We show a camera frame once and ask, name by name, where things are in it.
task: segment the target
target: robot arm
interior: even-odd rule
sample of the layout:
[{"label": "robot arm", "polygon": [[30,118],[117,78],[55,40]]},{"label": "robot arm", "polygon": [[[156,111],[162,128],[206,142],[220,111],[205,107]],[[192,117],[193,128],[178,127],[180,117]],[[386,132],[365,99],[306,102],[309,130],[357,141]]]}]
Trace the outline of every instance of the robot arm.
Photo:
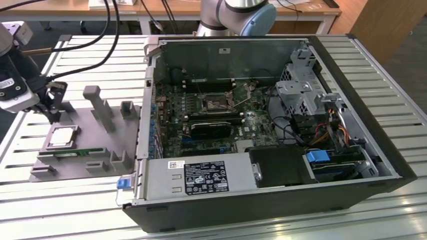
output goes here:
[{"label": "robot arm", "polygon": [[197,37],[226,36],[228,30],[240,36],[265,35],[276,20],[276,8],[268,0],[200,1]]},{"label": "robot arm", "polygon": [[50,123],[59,120],[59,104],[66,83],[49,82],[29,56],[19,51],[22,33],[30,31],[18,22],[0,24],[0,109],[42,113]]}]

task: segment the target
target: blue drive latch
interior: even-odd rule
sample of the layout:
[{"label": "blue drive latch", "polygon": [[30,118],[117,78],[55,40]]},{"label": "blue drive latch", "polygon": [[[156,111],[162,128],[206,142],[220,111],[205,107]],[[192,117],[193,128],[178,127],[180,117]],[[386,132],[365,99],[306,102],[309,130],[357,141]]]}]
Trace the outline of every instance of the blue drive latch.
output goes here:
[{"label": "blue drive latch", "polygon": [[306,154],[308,162],[310,163],[320,163],[320,162],[328,162],[330,161],[328,153],[325,150],[314,150],[309,151]]}]

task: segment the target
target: black cover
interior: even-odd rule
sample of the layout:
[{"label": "black cover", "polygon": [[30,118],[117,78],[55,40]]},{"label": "black cover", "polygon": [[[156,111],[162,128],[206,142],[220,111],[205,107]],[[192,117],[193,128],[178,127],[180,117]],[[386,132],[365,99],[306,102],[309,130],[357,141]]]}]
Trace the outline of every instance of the black cover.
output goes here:
[{"label": "black cover", "polygon": [[256,182],[258,188],[294,186],[312,184],[306,165],[304,164],[300,147],[262,146],[250,147],[248,155],[252,164],[258,164],[261,180]]}]

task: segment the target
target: motherboard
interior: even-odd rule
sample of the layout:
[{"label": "motherboard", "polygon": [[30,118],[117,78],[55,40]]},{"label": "motherboard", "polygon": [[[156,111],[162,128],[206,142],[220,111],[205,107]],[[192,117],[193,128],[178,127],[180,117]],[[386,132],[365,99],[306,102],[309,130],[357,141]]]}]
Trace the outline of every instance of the motherboard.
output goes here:
[{"label": "motherboard", "polygon": [[188,79],[156,87],[162,157],[241,153],[277,144],[266,115],[268,86],[254,80]]}]

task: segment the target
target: gray robot arm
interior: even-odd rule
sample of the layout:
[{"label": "gray robot arm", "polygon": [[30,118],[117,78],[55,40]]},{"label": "gray robot arm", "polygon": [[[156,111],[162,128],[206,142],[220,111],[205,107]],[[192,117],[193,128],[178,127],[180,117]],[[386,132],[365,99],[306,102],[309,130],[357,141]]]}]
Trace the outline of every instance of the gray robot arm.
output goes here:
[{"label": "gray robot arm", "polygon": [[276,8],[268,0],[202,0],[197,37],[265,35],[276,20]]}]

